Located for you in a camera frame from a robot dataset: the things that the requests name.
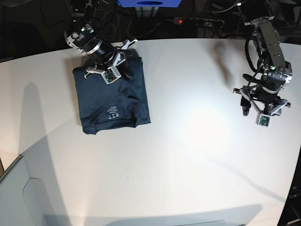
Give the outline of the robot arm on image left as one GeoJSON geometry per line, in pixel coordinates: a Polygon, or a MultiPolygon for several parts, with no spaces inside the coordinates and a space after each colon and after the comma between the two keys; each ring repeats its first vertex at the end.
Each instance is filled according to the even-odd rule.
{"type": "Polygon", "coordinates": [[[125,40],[120,46],[113,46],[106,40],[109,26],[96,16],[98,0],[71,0],[71,25],[64,32],[67,45],[81,55],[89,57],[91,63],[85,69],[84,78],[92,74],[100,75],[106,84],[123,78],[133,78],[127,58],[133,55],[128,48],[138,40],[125,40]]]}

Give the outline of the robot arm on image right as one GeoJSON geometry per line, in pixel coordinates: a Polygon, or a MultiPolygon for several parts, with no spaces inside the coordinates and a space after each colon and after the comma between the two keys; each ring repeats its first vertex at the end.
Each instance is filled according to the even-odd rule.
{"type": "Polygon", "coordinates": [[[243,74],[248,84],[234,92],[241,95],[243,115],[251,107],[259,114],[280,115],[283,107],[291,104],[278,96],[292,79],[292,66],[285,61],[280,47],[280,36],[272,24],[274,12],[268,0],[237,0],[236,6],[245,25],[253,30],[245,42],[247,62],[255,75],[243,74]]]}

